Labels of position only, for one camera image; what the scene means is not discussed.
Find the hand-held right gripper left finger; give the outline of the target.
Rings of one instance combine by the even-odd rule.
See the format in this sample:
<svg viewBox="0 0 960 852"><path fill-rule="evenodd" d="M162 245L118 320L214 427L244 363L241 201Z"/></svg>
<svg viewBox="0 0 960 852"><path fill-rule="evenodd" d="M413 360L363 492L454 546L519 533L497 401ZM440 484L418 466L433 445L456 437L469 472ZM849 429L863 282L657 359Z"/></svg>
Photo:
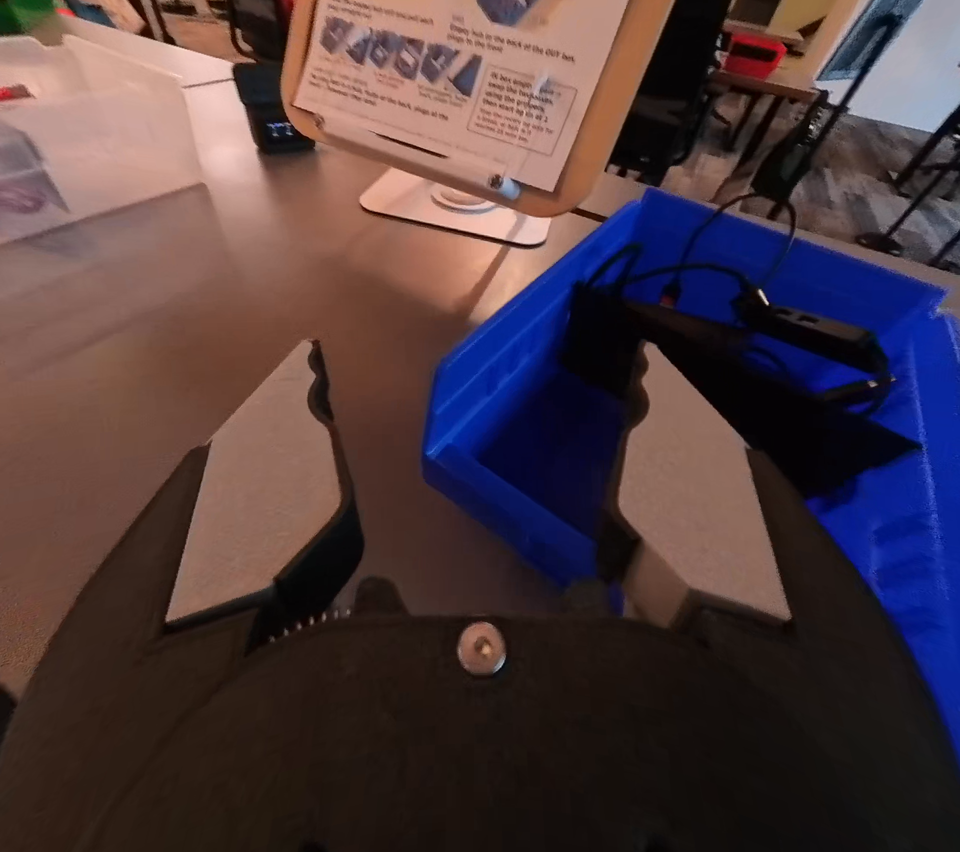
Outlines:
<svg viewBox="0 0 960 852"><path fill-rule="evenodd" d="M253 650L344 618L365 535L321 343L299 342L203 450L164 632L250 614Z"/></svg>

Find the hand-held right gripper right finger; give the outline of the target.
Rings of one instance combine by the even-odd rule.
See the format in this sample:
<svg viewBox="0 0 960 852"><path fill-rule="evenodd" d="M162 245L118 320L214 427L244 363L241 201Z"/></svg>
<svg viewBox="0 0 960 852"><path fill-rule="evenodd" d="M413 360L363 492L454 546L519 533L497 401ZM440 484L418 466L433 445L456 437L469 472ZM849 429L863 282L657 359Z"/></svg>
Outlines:
<svg viewBox="0 0 960 852"><path fill-rule="evenodd" d="M705 609L789 624L744 440L652 343L626 398L605 501L627 540L613 572L623 616L672 631Z"/></svg>

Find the blue plastic bin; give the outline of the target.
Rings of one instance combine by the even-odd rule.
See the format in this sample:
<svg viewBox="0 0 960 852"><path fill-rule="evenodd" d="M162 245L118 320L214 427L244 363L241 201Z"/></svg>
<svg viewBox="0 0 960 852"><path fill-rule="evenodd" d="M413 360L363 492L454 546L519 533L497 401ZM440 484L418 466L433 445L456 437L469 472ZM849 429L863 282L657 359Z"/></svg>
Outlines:
<svg viewBox="0 0 960 852"><path fill-rule="evenodd" d="M592 541L626 421L624 400L561 364L573 286L657 305L688 240L713 213L645 191L438 366L425 480L558 585L595 570ZM678 311L738 325L733 301L785 248L781 233L758 219L722 213L685 260ZM958 312L941 283L800 238L763 291L775 306L874 333L888 356L894 385L872 417L925 451L826 496L802 497L895 623L958 746ZM813 390L862 377L771 338L755 342L748 358L757 366L789 371Z"/></svg>

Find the black usb hub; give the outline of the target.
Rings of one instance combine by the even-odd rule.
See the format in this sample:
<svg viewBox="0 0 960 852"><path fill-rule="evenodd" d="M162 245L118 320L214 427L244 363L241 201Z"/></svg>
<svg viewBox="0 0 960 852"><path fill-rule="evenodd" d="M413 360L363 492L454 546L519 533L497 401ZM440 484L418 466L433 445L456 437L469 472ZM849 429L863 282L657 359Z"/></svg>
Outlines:
<svg viewBox="0 0 960 852"><path fill-rule="evenodd" d="M867 416L878 412L889 397L896 379L888 355L870 330L805 309L773 305L760 292L742 293L731 306L753 333L865 374L816 393L821 404Z"/></svg>
<svg viewBox="0 0 960 852"><path fill-rule="evenodd" d="M573 285L559 352L562 367L584 384L624 400L635 378L642 336L618 295Z"/></svg>

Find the clear plastic box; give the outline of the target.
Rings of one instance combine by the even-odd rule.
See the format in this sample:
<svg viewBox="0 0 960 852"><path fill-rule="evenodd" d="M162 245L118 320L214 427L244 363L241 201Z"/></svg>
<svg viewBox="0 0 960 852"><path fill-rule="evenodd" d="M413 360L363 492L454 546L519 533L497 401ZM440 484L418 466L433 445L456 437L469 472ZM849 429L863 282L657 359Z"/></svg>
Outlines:
<svg viewBox="0 0 960 852"><path fill-rule="evenodd" d="M199 186L173 73L68 36L1 42L1 245Z"/></svg>

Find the black divider plate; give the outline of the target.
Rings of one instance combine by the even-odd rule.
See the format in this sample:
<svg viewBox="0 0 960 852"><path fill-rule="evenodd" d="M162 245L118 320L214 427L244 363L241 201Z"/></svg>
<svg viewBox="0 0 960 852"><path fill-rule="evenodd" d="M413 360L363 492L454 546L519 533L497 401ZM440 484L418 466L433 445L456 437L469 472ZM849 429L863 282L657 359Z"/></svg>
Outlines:
<svg viewBox="0 0 960 852"><path fill-rule="evenodd" d="M770 337L748 330L736 314L739 323L730 325L664 305L629 301L627 306L641 338L804 498L827 496L867 471L926 450L922 441L875 421L874 414L819 402L814 395L823 390L789 371L762 370L748 355L759 352L757 337Z"/></svg>

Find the black bag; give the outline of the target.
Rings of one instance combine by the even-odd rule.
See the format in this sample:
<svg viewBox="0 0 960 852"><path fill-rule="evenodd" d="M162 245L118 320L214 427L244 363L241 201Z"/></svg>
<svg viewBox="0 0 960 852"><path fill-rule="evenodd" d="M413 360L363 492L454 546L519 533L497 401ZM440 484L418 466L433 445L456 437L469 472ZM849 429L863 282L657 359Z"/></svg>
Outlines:
<svg viewBox="0 0 960 852"><path fill-rule="evenodd" d="M819 134L817 120L798 122L760 163L750 181L749 194L778 205L789 203L795 189L810 171Z"/></svg>

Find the black digital timer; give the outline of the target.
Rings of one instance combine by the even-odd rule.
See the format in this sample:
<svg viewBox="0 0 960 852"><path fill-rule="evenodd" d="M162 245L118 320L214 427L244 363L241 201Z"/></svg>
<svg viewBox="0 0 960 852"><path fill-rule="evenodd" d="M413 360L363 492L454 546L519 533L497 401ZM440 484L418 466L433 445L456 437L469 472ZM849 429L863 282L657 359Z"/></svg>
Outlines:
<svg viewBox="0 0 960 852"><path fill-rule="evenodd" d="M281 65L235 63L232 76L260 154L289 155L315 150L316 141L300 133L284 110Z"/></svg>

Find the black tripod stand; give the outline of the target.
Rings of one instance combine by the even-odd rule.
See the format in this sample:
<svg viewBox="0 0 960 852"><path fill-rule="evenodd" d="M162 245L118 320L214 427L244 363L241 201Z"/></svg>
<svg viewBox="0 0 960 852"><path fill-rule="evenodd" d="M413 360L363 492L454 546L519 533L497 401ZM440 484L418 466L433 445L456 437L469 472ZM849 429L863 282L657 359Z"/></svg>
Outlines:
<svg viewBox="0 0 960 852"><path fill-rule="evenodd" d="M865 120L859 246L958 273L958 93L930 132Z"/></svg>

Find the wooden table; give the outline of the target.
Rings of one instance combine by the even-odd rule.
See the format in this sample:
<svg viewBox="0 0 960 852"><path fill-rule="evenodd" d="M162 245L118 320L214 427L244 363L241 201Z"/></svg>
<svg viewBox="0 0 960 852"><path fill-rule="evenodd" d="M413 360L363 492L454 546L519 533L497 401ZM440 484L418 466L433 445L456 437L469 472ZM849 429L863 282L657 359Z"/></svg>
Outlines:
<svg viewBox="0 0 960 852"><path fill-rule="evenodd" d="M825 95L815 87L810 78L787 66L778 66L765 78L720 69L708 81L706 90L712 103L719 102L726 95L738 95L745 100L736 120L727 125L724 145L727 152L737 152L736 167L739 169L757 155L785 105L809 106L821 102ZM753 126L746 144L738 149L742 135L764 101L768 101L765 112Z"/></svg>

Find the red box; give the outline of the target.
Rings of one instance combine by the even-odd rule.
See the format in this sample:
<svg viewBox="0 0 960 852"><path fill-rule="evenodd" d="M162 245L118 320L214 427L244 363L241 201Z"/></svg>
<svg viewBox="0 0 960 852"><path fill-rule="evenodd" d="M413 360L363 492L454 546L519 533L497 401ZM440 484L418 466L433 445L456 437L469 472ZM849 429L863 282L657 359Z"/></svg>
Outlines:
<svg viewBox="0 0 960 852"><path fill-rule="evenodd" d="M768 35L731 32L723 70L740 78L768 80L781 65L787 45Z"/></svg>

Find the printed instruction sheet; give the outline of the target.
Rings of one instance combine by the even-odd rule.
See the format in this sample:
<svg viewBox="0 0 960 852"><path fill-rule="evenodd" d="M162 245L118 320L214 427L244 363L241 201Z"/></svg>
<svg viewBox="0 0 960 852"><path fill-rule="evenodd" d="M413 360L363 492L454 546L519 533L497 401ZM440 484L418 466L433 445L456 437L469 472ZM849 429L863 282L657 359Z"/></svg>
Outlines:
<svg viewBox="0 0 960 852"><path fill-rule="evenodd" d="M315 0L294 105L324 131L552 192L629 0Z"/></svg>

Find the glass window panel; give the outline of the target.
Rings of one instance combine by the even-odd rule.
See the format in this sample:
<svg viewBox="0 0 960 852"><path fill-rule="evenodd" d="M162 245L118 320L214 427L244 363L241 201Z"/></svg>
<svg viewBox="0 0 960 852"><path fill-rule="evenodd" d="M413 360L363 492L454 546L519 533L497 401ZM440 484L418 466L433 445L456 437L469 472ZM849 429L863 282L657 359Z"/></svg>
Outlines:
<svg viewBox="0 0 960 852"><path fill-rule="evenodd" d="M864 78L925 0L869 0L834 49L817 82Z"/></svg>

